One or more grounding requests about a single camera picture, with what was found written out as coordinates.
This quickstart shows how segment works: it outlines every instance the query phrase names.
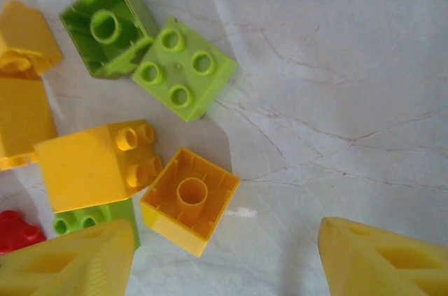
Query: stacked blocks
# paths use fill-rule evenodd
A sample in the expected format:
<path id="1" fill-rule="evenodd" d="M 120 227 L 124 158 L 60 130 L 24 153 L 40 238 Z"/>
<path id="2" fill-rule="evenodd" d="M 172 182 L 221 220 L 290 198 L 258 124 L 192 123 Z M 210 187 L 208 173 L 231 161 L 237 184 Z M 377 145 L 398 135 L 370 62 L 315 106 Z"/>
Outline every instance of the stacked blocks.
<path id="1" fill-rule="evenodd" d="M 143 0 L 77 0 L 60 17 L 97 78 L 133 72 L 158 33 Z"/>
<path id="2" fill-rule="evenodd" d="M 121 296 L 134 257 L 127 220 L 115 220 L 0 256 L 0 295 Z"/>
<path id="3" fill-rule="evenodd" d="M 55 213 L 119 202 L 150 185 L 162 170 L 153 128 L 119 122 L 38 143 L 35 147 Z"/>
<path id="4" fill-rule="evenodd" d="M 200 256 L 240 178 L 181 148 L 141 198 L 143 221 Z"/>
<path id="5" fill-rule="evenodd" d="M 236 62 L 171 17 L 132 79 L 188 122 L 205 114 L 236 68 Z"/>
<path id="6" fill-rule="evenodd" d="M 53 227 L 57 234 L 64 235 L 117 219 L 127 219 L 131 223 L 132 229 L 134 230 L 135 248 L 140 247 L 132 199 L 87 207 L 86 209 L 56 213 Z"/>
<path id="7" fill-rule="evenodd" d="M 38 78 L 62 61 L 62 53 L 42 13 L 8 1 L 0 14 L 0 76 Z"/>
<path id="8" fill-rule="evenodd" d="M 324 218 L 318 249 L 332 296 L 448 295 L 448 248 Z"/>
<path id="9" fill-rule="evenodd" d="M 0 255 L 45 241 L 41 229 L 28 225 L 17 211 L 0 213 Z"/>
<path id="10" fill-rule="evenodd" d="M 34 144 L 57 136 L 41 80 L 0 77 L 0 171 L 36 161 Z"/>

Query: yellow block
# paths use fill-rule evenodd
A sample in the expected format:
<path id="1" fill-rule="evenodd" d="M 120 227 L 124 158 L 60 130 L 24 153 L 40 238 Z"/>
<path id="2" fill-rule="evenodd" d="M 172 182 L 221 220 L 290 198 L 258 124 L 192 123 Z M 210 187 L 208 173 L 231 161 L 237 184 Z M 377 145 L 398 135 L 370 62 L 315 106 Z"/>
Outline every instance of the yellow block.
<path id="1" fill-rule="evenodd" d="M 448 295 L 448 248 L 341 218 L 318 248 L 332 296 Z"/>
<path id="2" fill-rule="evenodd" d="M 143 221 L 200 256 L 239 182 L 230 172 L 181 148 L 141 198 Z"/>
<path id="3" fill-rule="evenodd" d="M 43 83 L 0 77 L 0 171 L 35 162 L 34 144 L 56 136 Z"/>
<path id="4" fill-rule="evenodd" d="M 113 123 L 35 146 L 55 213 L 118 202 L 162 171 L 145 120 Z"/>
<path id="5" fill-rule="evenodd" d="M 114 220 L 0 256 L 2 296 L 123 296 L 134 234 Z"/>
<path id="6" fill-rule="evenodd" d="M 0 76 L 36 78 L 62 60 L 42 13 L 8 1 L 0 14 Z"/>

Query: lime green block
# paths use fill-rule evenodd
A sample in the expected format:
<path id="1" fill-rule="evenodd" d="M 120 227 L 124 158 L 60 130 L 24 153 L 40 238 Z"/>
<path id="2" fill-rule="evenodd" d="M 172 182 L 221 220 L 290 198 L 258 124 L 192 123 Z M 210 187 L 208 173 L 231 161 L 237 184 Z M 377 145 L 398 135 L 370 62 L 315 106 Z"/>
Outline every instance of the lime green block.
<path id="1" fill-rule="evenodd" d="M 205 114 L 237 66 L 171 17 L 132 79 L 188 122 Z"/>
<path id="2" fill-rule="evenodd" d="M 77 0 L 60 17 L 95 78 L 133 72 L 159 32 L 143 0 Z"/>
<path id="3" fill-rule="evenodd" d="M 134 229 L 135 249 L 140 247 L 140 238 L 135 222 L 132 199 L 87 207 L 85 209 L 56 213 L 55 215 L 53 228 L 58 235 L 83 230 L 87 227 L 111 220 L 127 219 L 131 222 L 132 228 Z"/>

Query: upside-down green brick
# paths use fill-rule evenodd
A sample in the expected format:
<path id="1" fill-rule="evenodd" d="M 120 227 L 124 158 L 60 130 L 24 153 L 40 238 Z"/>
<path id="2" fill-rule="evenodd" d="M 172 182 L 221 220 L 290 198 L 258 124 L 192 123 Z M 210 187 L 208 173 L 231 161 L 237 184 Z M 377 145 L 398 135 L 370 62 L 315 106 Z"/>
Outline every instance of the upside-down green brick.
<path id="1" fill-rule="evenodd" d="M 133 72 L 159 31 L 143 0 L 77 0 L 60 17 L 95 78 Z"/>
<path id="2" fill-rule="evenodd" d="M 63 235 L 117 219 L 127 219 L 131 222 L 134 229 L 135 249 L 140 247 L 134 207 L 130 198 L 121 202 L 56 213 L 53 228 L 58 235 Z"/>
<path id="3" fill-rule="evenodd" d="M 205 114 L 237 66 L 171 17 L 132 79 L 188 122 Z"/>

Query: toy building block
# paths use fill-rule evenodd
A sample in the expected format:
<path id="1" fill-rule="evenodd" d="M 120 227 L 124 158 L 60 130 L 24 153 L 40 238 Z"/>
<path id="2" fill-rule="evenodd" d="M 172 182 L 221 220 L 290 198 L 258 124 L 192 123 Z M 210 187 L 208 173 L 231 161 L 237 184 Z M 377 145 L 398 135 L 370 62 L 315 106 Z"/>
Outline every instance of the toy building block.
<path id="1" fill-rule="evenodd" d="M 240 178 L 181 148 L 141 198 L 143 221 L 201 256 Z"/>
<path id="2" fill-rule="evenodd" d="M 0 256 L 0 295 L 123 296 L 134 257 L 127 220 Z"/>
<path id="3" fill-rule="evenodd" d="M 201 118 L 237 63 L 169 18 L 132 79 L 185 121 Z"/>
<path id="4" fill-rule="evenodd" d="M 37 244 L 46 239 L 42 230 L 37 226 L 28 225 L 19 212 L 5 210 L 0 213 L 0 255 Z"/>
<path id="5" fill-rule="evenodd" d="M 57 136 L 41 80 L 0 77 L 0 171 L 36 161 L 34 144 Z"/>
<path id="6" fill-rule="evenodd" d="M 63 56 L 42 13 L 8 1 L 0 14 L 0 76 L 38 78 Z"/>
<path id="7" fill-rule="evenodd" d="M 38 143 L 35 150 L 55 213 L 119 202 L 162 171 L 145 120 L 103 125 Z"/>
<path id="8" fill-rule="evenodd" d="M 139 232 L 131 198 L 121 202 L 56 213 L 53 228 L 57 234 L 64 235 L 117 219 L 129 220 L 134 230 L 135 249 L 140 247 Z"/>
<path id="9" fill-rule="evenodd" d="M 448 248 L 324 218 L 318 248 L 332 296 L 448 295 Z"/>
<path id="10" fill-rule="evenodd" d="M 143 0 L 77 0 L 60 17 L 97 78 L 133 72 L 159 32 Z"/>

